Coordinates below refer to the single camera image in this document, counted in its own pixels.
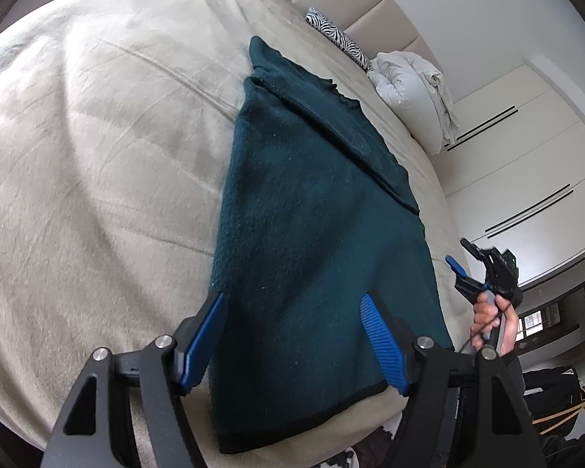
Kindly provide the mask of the right hand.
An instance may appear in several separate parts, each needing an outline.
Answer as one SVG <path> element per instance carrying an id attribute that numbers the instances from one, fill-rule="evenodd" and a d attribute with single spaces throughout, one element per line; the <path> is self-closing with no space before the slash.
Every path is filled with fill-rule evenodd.
<path id="1" fill-rule="evenodd" d="M 470 328 L 470 344 L 474 350 L 484 347 L 484 334 L 498 328 L 504 322 L 502 342 L 498 350 L 501 357 L 515 349 L 519 317 L 511 302 L 496 295 L 495 303 L 488 302 L 488 295 L 481 293 L 473 306 L 473 324 Z"/>

